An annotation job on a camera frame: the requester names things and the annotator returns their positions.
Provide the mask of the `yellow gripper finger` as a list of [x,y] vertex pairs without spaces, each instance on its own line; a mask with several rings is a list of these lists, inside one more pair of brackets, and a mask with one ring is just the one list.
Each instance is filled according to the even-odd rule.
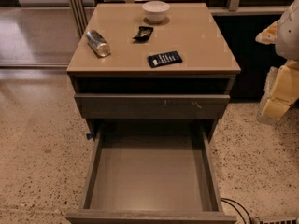
[[289,109],[287,104],[264,97],[261,100],[260,114],[265,119],[279,120]]
[[288,105],[299,98],[299,62],[288,60],[278,69],[270,97]]

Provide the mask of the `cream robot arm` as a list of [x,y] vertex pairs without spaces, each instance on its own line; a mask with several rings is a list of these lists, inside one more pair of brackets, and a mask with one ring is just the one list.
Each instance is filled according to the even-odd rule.
[[280,19],[258,33],[255,40],[274,44],[276,55],[286,59],[280,68],[270,68],[260,102],[257,120],[272,124],[299,99],[299,0],[294,0]]

